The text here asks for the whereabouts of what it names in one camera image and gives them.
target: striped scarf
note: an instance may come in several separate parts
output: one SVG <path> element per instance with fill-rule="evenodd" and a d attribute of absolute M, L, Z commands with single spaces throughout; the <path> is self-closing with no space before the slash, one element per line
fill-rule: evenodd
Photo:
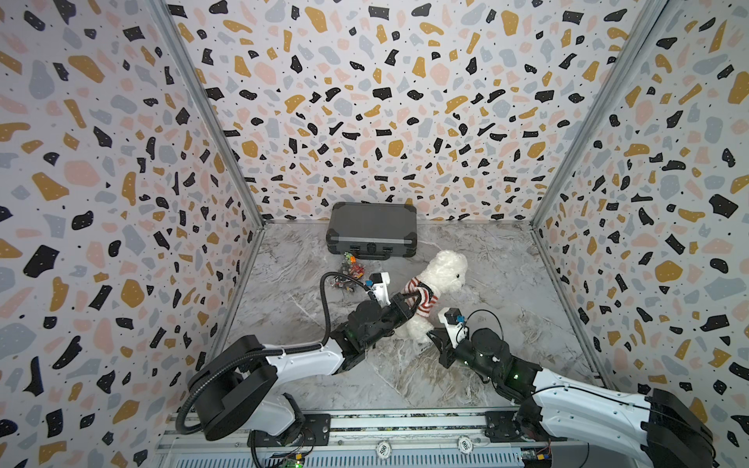
<path fill-rule="evenodd" d="M 419 302 L 419 308 L 416 313 L 422 317 L 429 317 L 432 306 L 437 302 L 437 296 L 434 292 L 419 280 L 419 277 L 412 278 L 405 288 L 403 288 L 403 294 L 419 293 L 421 294 L 421 300 Z M 406 303 L 412 307 L 418 299 L 416 297 L 410 297 L 406 300 Z"/>

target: white teddy bear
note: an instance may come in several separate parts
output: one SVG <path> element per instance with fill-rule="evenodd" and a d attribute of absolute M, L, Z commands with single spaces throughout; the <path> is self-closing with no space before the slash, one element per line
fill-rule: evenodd
<path fill-rule="evenodd" d="M 403 294 L 419 292 L 421 300 L 413 317 L 395 330 L 400 339 L 412 339 L 416 343 L 429 343 L 426 333 L 434 328 L 429 322 L 429 313 L 437 299 L 445 293 L 460 290 L 466 282 L 468 260 L 466 256 L 452 250 L 442 250 L 431 259 L 426 270 L 412 278 L 403 289 Z M 412 306 L 417 299 L 410 298 Z"/>

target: colorful small object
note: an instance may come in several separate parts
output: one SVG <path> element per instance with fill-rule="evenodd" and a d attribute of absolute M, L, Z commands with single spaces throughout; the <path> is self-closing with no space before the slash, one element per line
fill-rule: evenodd
<path fill-rule="evenodd" d="M 364 266 L 358 263 L 357 258 L 349 252 L 343 254 L 343 262 L 341 262 L 341 267 L 338 268 L 338 271 L 355 279 L 360 279 L 364 276 Z M 355 286 L 354 282 L 343 278 L 333 278 L 331 285 L 349 292 L 353 292 Z"/>

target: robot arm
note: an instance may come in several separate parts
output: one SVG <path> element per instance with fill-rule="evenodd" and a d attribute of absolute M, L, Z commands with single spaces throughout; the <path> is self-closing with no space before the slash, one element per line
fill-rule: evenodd
<path fill-rule="evenodd" d="M 337 274 L 324 275 L 321 288 L 326 276 Z M 254 335 L 237 340 L 188 383 L 190 397 L 178 414 L 178 431 L 190 434 L 203 430 L 207 440 L 218 440 L 244 428 L 265 431 L 280 445 L 293 442 L 304 415 L 290 395 L 274 395 L 271 391 L 292 380 L 350 370 L 364 360 L 367 349 L 408 322 L 415 307 L 410 307 L 406 299 L 414 294 L 388 297 L 389 282 L 387 273 L 370 276 L 362 285 L 369 299 L 329 333 L 332 340 L 294 347 L 261 344 Z M 326 322 L 330 323 L 324 292 L 321 295 Z M 185 428 L 184 417 L 191 406 L 201 424 Z"/>
<path fill-rule="evenodd" d="M 440 364 L 463 362 L 499 395 L 520 404 L 516 437 L 583 440 L 655 468 L 712 465 L 712 432 L 673 394 L 656 389 L 651 397 L 577 382 L 511 355 L 490 329 L 469 335 L 458 309 L 443 309 L 439 318 L 445 327 L 428 336 L 440 351 Z"/>

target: gray marble surface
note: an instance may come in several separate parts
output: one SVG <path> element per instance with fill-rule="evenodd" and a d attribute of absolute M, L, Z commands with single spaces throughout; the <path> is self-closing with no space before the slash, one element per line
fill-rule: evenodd
<path fill-rule="evenodd" d="M 316 341 L 324 332 L 319 278 L 337 270 L 342 257 L 325 246 L 325 224 L 267 226 L 226 346 L 254 334 L 263 343 Z M 441 249 L 462 252 L 468 259 L 466 285 L 440 297 L 435 311 L 459 307 L 464 315 L 490 309 L 502 322 L 505 341 L 514 355 L 574 379 L 592 382 L 592 371 L 572 331 L 557 293 L 533 243 L 520 225 L 419 224 L 419 246 L 412 258 L 362 261 L 366 275 L 390 274 L 390 293 L 420 273 Z M 333 328 L 366 298 L 326 289 Z M 479 312 L 472 330 L 497 322 Z M 361 410 L 503 406 L 507 400 L 491 385 L 458 362 L 445 369 L 432 344 L 417 345 L 396 337 L 381 340 L 366 360 L 349 372 L 286 383 L 304 410 Z"/>

